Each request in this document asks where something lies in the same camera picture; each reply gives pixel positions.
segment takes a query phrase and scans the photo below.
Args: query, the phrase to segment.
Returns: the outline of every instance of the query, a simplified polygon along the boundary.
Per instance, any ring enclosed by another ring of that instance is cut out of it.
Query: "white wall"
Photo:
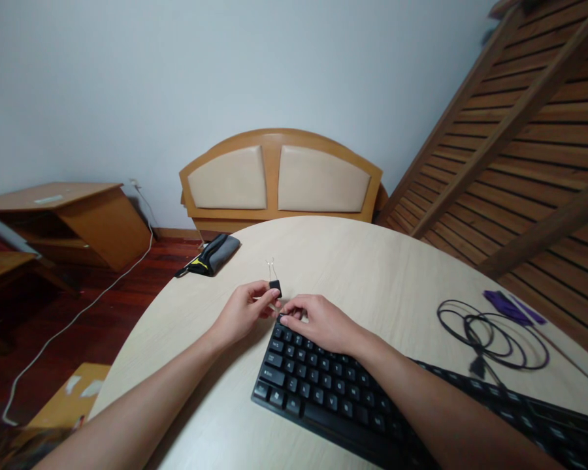
[[[392,191],[494,2],[0,0],[0,192],[137,178],[156,225],[192,227],[178,171],[259,127],[337,140]]]

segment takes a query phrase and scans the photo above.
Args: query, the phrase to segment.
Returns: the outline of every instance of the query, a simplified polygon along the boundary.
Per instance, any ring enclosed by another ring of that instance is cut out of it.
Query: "black keyboard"
[[[588,416],[416,362],[509,422],[566,468],[588,469]],[[439,468],[361,364],[323,350],[278,321],[252,400],[380,467]]]

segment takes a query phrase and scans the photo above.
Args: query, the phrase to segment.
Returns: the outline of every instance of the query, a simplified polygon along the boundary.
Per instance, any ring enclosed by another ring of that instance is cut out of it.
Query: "hand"
[[[268,281],[237,287],[210,331],[224,347],[236,343],[250,333],[257,319],[268,318],[273,313],[269,304],[274,302],[277,309],[281,308],[278,295],[279,290],[270,289]]]
[[[300,320],[307,310],[309,323]],[[338,354],[350,354],[364,328],[321,295],[298,295],[283,308],[287,316],[281,323],[292,331],[311,339],[321,348]]]

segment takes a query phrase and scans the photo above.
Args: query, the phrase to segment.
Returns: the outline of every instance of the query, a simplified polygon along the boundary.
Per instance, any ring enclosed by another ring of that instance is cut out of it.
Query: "wooden cabinet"
[[[148,228],[119,183],[49,183],[0,196],[0,221],[58,264],[120,271],[145,252]]]

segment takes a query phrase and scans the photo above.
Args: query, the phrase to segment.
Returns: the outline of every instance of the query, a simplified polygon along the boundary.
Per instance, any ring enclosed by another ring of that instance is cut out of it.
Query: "white power cord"
[[[152,213],[152,208],[150,207],[150,204],[148,203],[148,201],[146,200],[146,198],[144,198],[144,195],[139,191],[139,189],[137,189],[137,192],[139,193],[139,195],[142,197],[142,199],[144,199],[145,203],[148,205],[148,207],[150,208],[150,213],[152,214],[152,216],[154,217],[154,214]],[[96,302],[98,302],[100,300],[100,297],[102,297],[103,295],[105,295],[108,291],[110,291],[112,289],[112,287],[118,283],[118,281],[123,278],[124,276],[126,276],[129,272],[133,271],[133,268],[135,266],[137,266],[139,263],[141,263],[144,258],[146,258],[146,255],[148,253],[150,253],[150,249],[152,248],[152,238],[153,238],[153,233],[152,233],[152,227],[150,226],[150,220],[148,220],[148,230],[150,230],[150,242],[148,243],[148,249],[146,250],[146,252],[143,254],[143,256],[141,258],[139,258],[139,260],[130,267],[130,269],[128,271],[126,271],[124,274],[122,274],[119,278],[117,278],[113,284],[111,284],[109,287],[107,287],[105,290],[103,290],[100,295],[98,295],[98,297],[96,297],[96,299],[90,303],[87,307],[85,307],[83,310],[81,310],[80,312],[78,312],[76,314],[76,316],[72,319],[72,321],[70,323],[67,324],[67,326],[62,329],[60,332],[58,332],[56,335],[54,335],[53,337],[51,337],[48,341],[46,341],[46,344],[43,345],[43,347],[41,348],[41,350],[37,353],[37,355],[35,356],[35,359],[33,359],[31,361],[31,363],[25,367],[25,369],[20,372],[20,374],[15,378],[15,380],[13,381],[13,385],[11,386],[11,395],[8,398],[8,402],[7,402],[7,406],[5,407],[5,410],[2,413],[2,421],[4,421],[7,424],[10,424],[11,426],[17,426],[18,423],[16,423],[15,421],[10,420],[9,418],[7,418],[7,413],[8,410],[11,408],[11,403],[13,403],[13,398],[15,397],[15,390],[18,386],[18,381],[22,378],[22,375],[24,375],[28,369],[30,369],[33,364],[37,361],[37,359],[39,359],[41,357],[41,354],[43,354],[43,352],[46,350],[46,348],[48,347],[48,345],[52,342],[53,339],[57,338],[61,333],[63,333],[64,331],[66,331],[70,326],[72,326],[76,320],[78,320],[78,318],[85,313],[87,310],[89,310]]]

